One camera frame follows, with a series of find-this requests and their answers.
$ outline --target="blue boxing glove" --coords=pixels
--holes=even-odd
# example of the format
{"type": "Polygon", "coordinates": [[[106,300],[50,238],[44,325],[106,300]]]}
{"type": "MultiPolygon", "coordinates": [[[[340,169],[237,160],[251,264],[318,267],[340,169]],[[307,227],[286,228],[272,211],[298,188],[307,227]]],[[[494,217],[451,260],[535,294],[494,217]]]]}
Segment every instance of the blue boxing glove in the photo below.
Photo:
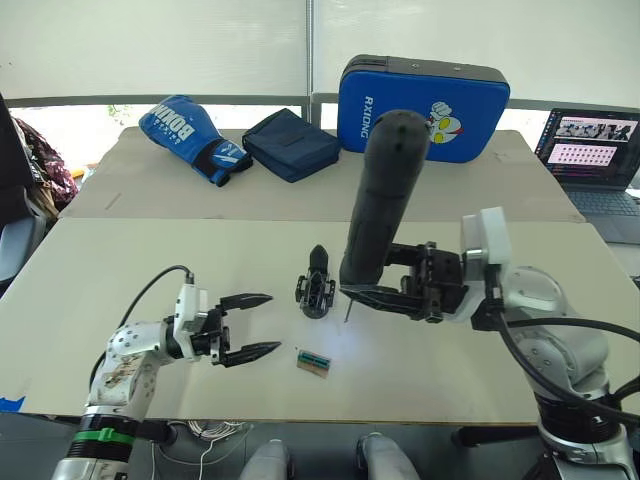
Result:
{"type": "Polygon", "coordinates": [[[185,95],[165,98],[138,122],[155,143],[168,148],[210,182],[221,187],[232,172],[246,170],[253,159],[220,136],[209,115],[185,95]]]}

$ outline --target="gray floor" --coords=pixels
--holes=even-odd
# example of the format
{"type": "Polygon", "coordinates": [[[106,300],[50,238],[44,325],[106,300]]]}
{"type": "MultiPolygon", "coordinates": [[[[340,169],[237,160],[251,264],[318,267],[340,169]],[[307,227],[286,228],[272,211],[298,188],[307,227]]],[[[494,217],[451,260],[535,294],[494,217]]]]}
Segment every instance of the gray floor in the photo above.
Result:
{"type": "MultiPolygon", "coordinates": [[[[181,426],[178,441],[165,451],[197,462],[208,443],[193,438],[181,426]]],[[[296,478],[359,479],[354,467],[358,438],[379,431],[405,451],[423,480],[519,479],[541,452],[538,439],[520,440],[474,449],[458,449],[449,440],[452,427],[321,423],[258,423],[238,448],[220,463],[205,467],[203,478],[236,479],[244,463],[262,443],[280,438],[289,448],[296,478]]],[[[48,479],[62,458],[75,429],[22,415],[0,414],[0,478],[48,479]]],[[[206,460],[215,460],[234,447],[239,436],[214,447],[206,460]]],[[[151,478],[151,446],[136,441],[130,462],[130,480],[151,478]]],[[[197,466],[177,465],[162,458],[156,448],[156,479],[194,480],[197,466]]]]}

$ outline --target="robotic arm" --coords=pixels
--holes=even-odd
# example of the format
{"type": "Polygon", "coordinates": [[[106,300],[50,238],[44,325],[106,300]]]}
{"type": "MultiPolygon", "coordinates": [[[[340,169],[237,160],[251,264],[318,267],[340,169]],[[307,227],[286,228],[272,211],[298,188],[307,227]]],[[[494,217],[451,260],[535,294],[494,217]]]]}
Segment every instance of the robotic arm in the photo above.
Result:
{"type": "Polygon", "coordinates": [[[213,365],[232,367],[273,351],[280,342],[229,352],[229,328],[223,323],[228,310],[253,308],[271,299],[240,294],[208,309],[207,291],[188,276],[172,317],[118,328],[92,381],[80,429],[53,479],[126,480],[133,441],[151,404],[158,369],[180,358],[197,362],[202,356],[209,356],[213,365]]]}
{"type": "Polygon", "coordinates": [[[615,410],[619,405],[609,395],[604,335],[535,322],[577,315],[545,272],[511,266],[501,208],[463,218],[461,255],[439,250],[433,242],[391,243],[426,156],[428,135],[425,119],[416,113],[391,111],[376,122],[340,268],[340,290],[352,301],[413,320],[470,318],[476,330],[499,331],[526,367],[540,412],[539,431],[550,452],[550,475],[587,478],[580,467],[594,466],[589,469],[593,478],[638,480],[625,427],[616,420],[635,416],[615,410]],[[399,290],[378,285],[383,268],[391,264],[410,270],[399,290]],[[576,396],[579,405],[568,401],[576,396]],[[614,419],[596,410],[620,415],[614,419]]]}

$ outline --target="black chair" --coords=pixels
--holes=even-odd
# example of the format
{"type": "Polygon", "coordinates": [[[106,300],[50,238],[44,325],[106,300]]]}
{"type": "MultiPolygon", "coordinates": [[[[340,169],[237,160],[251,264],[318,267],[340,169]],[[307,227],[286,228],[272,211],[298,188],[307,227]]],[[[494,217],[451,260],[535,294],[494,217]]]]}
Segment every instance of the black chair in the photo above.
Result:
{"type": "Polygon", "coordinates": [[[0,296],[46,233],[45,215],[27,198],[34,175],[0,95],[0,296]]]}

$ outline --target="blue carrying case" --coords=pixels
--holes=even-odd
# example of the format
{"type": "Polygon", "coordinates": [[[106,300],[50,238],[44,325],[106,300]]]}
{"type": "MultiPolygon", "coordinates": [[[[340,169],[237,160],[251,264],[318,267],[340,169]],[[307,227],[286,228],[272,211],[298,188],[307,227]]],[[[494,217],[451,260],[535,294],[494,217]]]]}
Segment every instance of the blue carrying case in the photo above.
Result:
{"type": "Polygon", "coordinates": [[[427,159],[464,163],[480,155],[508,100],[509,84],[494,68],[358,55],[340,80],[338,138],[364,152],[380,115],[413,110],[431,126],[427,159]]]}

